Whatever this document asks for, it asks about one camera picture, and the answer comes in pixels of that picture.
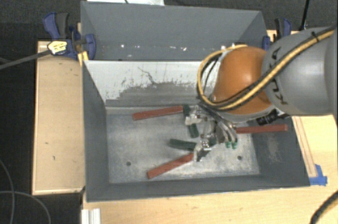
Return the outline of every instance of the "blue tape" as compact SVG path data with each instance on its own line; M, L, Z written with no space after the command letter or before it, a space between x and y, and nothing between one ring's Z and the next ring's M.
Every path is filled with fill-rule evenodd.
M291 34L291 31L292 31L291 22L287 20L286 18L284 18L283 20L284 20L283 36L288 36Z
M322 168L320 165L315 164L316 170L317 170L317 177L310 177L310 185L327 185L327 176L323 176Z
M263 43L262 43L262 49L265 51L269 50L271 44L271 39L269 36L264 36L263 37Z

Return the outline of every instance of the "green plastic piece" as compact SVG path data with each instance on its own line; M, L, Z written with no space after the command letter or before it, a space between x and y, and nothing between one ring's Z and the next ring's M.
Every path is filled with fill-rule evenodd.
M231 143L231 146L232 146L233 149L237 149L237 142Z
M189 105L183 105L183 114L184 114L184 118L186 116L190 115L190 107L189 107Z
M182 141L180 139L171 138L169 141L169 145L170 147L173 147L176 149L193 151L196 146L196 142L187 142L187 141Z
M190 126L188 126L188 129L189 129L189 132L190 132L190 136L191 137L198 137L200 136L200 132L199 130L197 129L197 125L196 124L192 124Z

